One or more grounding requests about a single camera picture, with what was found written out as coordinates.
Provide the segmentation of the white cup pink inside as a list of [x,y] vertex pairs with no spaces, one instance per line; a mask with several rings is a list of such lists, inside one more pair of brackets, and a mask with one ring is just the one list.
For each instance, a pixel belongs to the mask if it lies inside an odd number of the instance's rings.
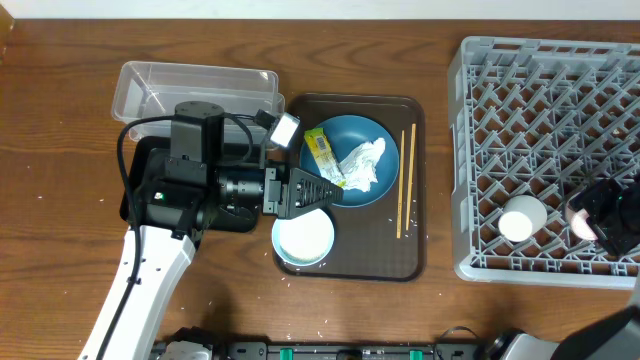
[[597,240],[597,235],[587,223],[589,214],[585,209],[574,210],[570,204],[567,204],[565,207],[565,216],[570,230],[574,235],[586,241]]

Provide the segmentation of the light blue white bowl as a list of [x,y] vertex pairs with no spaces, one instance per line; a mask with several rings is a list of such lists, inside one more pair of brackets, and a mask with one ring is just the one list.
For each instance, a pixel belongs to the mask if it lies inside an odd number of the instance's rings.
[[316,209],[291,220],[276,219],[271,240],[284,262],[306,267],[320,262],[331,251],[335,228],[329,215]]

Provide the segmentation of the yellow green snack wrapper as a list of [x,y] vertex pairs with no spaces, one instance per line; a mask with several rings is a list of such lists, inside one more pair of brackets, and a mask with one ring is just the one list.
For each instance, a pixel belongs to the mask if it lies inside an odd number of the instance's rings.
[[304,139],[320,175],[334,185],[343,187],[346,184],[346,177],[340,170],[324,130],[322,128],[307,130],[304,133]]

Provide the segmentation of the white tissue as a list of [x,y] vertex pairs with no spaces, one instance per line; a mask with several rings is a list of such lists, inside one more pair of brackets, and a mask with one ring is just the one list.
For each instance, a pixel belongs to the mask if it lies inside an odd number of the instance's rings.
[[344,190],[369,192],[372,183],[377,183],[376,166],[386,149],[386,141],[379,137],[373,142],[367,141],[353,149],[339,163],[344,177],[338,185]]

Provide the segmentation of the dark blue plate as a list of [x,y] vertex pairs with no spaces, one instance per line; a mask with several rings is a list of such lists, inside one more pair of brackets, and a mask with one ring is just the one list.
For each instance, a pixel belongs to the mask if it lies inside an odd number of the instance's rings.
[[339,161],[365,142],[378,138],[385,140],[385,150],[375,167],[377,181],[371,184],[368,192],[344,190],[343,199],[336,206],[354,208],[370,205],[394,186],[399,173],[398,147],[391,134],[378,122],[358,115],[339,115],[315,125],[315,128],[323,130]]

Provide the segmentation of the white cup green inside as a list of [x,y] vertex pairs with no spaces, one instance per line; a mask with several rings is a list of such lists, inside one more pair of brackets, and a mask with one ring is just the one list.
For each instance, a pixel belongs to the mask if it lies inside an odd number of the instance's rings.
[[509,241],[522,242],[541,230],[547,221],[544,204],[529,195],[511,198],[498,220],[500,233]]

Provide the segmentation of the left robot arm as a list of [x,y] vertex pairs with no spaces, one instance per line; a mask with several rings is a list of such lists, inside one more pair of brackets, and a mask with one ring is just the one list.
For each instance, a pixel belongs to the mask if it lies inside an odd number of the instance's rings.
[[267,160],[247,142],[239,158],[224,154],[224,124],[243,132],[252,121],[269,136],[296,118],[258,111],[234,114],[186,101],[166,116],[167,138],[139,144],[130,167],[116,151],[129,228],[107,298],[80,356],[145,359],[177,283],[208,230],[243,232],[258,214],[295,219],[343,198],[341,187],[303,169]]

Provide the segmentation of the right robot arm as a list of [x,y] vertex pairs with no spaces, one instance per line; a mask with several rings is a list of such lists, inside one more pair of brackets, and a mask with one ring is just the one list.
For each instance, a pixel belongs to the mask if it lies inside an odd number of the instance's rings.
[[[596,242],[614,256],[639,244],[639,184],[627,187],[614,179],[601,180],[567,201],[565,215],[571,232]],[[576,331],[560,343],[544,341],[519,329],[489,343],[480,356],[489,360],[614,360],[639,357],[639,286],[622,310]]]

